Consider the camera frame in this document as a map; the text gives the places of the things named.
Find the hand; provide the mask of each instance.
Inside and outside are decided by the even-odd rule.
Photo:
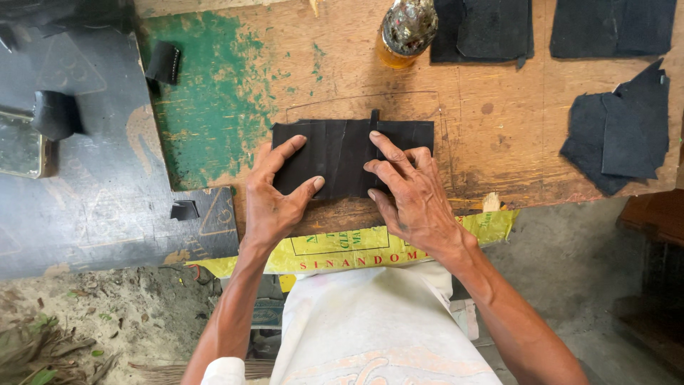
[[[273,179],[285,160],[306,143],[297,135],[271,150],[271,144],[259,147],[252,172],[247,177],[247,229],[240,249],[256,247],[268,254],[288,236],[302,220],[311,197],[323,187],[322,176],[313,177],[290,195],[282,195],[273,187]]]
[[[402,151],[377,131],[372,131],[370,137],[388,160],[371,160],[363,168],[376,174],[389,187],[396,201],[395,206],[377,188],[368,190],[387,224],[387,231],[442,264],[454,252],[476,247],[476,237],[453,217],[447,193],[439,180],[437,162],[430,150],[419,147]]]

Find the person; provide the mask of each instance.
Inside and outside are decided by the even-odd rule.
[[[372,267],[298,280],[282,320],[271,384],[500,384],[448,311],[451,274],[468,290],[506,366],[520,384],[588,384],[577,360],[489,263],[453,217],[437,163],[422,147],[401,151],[380,132],[371,160],[390,189],[368,191],[387,230],[434,261]],[[257,287],[271,251],[302,219],[325,183],[313,177],[290,195],[275,173],[306,138],[259,149],[247,178],[247,227],[230,282],[200,337],[182,385],[244,383]]]

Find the left hand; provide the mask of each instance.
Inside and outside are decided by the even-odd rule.
[[[285,160],[306,143],[306,136],[297,135],[271,150],[271,143],[259,147],[252,172],[247,177],[247,229],[240,250],[256,247],[268,254],[292,232],[302,220],[311,197],[323,187],[322,176],[312,177],[290,195],[280,194],[273,179]]]

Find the fingernail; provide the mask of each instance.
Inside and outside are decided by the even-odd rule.
[[[316,187],[316,191],[320,190],[321,187],[326,183],[326,179],[323,177],[318,177],[316,178],[315,181],[313,181],[313,186]]]

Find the glue bottle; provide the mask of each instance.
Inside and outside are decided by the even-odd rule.
[[[433,0],[395,0],[376,37],[376,54],[388,66],[410,66],[437,33]]]

